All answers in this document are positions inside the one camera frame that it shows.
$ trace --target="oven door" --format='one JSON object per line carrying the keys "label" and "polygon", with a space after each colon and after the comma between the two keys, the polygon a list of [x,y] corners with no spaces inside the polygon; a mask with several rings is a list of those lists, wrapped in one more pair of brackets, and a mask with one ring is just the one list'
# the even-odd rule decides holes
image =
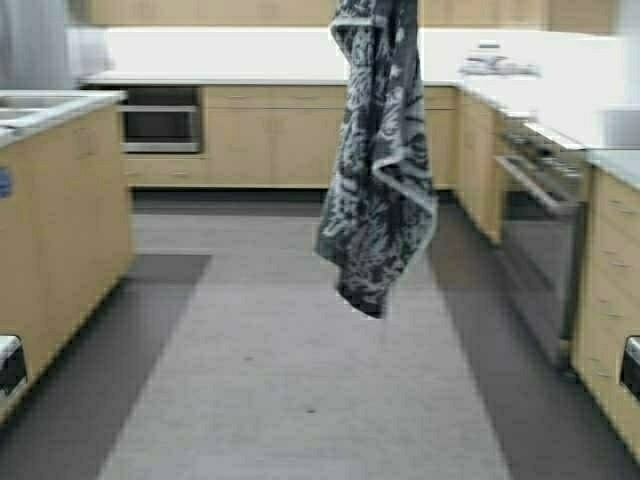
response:
{"label": "oven door", "polygon": [[507,288],[548,356],[561,364],[576,308],[585,209],[526,160],[497,161],[509,180],[500,249]]}
{"label": "oven door", "polygon": [[124,105],[124,150],[129,153],[198,153],[198,107]]}

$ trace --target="kitchen island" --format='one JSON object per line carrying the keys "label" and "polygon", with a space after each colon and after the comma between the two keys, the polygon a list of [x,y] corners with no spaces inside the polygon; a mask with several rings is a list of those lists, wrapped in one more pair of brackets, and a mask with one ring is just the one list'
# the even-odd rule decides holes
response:
{"label": "kitchen island", "polygon": [[3,98],[25,104],[46,98],[50,105],[0,129],[0,335],[20,339],[27,374],[26,384],[0,398],[0,421],[133,256],[115,106],[122,95],[0,91]]}

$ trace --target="stainless steel oven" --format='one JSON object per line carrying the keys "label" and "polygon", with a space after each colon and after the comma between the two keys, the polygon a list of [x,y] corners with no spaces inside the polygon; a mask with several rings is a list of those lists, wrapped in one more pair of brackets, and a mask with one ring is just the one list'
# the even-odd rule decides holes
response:
{"label": "stainless steel oven", "polygon": [[504,172],[498,250],[509,296],[559,369],[569,368],[577,310],[589,168],[581,146],[523,125],[503,136]]}
{"label": "stainless steel oven", "polygon": [[123,147],[129,153],[199,153],[201,119],[198,89],[130,87],[120,107]]}

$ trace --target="kitchen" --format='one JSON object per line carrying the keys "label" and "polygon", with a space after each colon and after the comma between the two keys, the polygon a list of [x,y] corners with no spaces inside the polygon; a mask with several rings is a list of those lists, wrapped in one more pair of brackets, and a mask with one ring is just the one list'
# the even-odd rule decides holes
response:
{"label": "kitchen", "polygon": [[386,324],[311,256],[349,78],[312,3],[0,2],[2,470],[635,478],[640,9],[420,1],[441,218]]}

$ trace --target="towel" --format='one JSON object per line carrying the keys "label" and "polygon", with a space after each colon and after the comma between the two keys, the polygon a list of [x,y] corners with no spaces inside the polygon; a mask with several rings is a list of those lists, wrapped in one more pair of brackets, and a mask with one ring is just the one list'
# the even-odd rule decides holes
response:
{"label": "towel", "polygon": [[437,223],[417,3],[340,0],[330,26],[350,75],[314,251],[340,268],[337,292],[374,318]]}

